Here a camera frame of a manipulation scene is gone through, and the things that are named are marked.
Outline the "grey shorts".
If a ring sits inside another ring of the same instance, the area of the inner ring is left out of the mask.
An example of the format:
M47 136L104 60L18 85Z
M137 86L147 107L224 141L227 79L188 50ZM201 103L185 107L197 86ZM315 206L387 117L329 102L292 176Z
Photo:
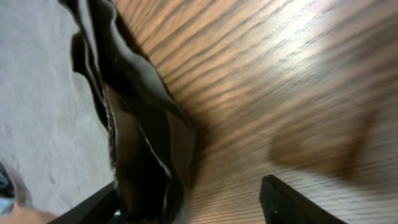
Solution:
M1 1L1 162L29 205L56 215L113 179L106 130L71 66L77 30L56 1Z

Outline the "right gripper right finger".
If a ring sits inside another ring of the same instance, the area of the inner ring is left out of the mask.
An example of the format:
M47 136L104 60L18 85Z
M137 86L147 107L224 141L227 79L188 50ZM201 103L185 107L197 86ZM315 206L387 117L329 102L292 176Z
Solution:
M346 224L274 175L262 178L259 201L267 224Z

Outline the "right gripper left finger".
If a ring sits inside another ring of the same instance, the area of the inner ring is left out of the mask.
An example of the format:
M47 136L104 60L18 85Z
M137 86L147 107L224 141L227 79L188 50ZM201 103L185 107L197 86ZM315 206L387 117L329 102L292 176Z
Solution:
M120 224L120 201L110 182L49 224Z

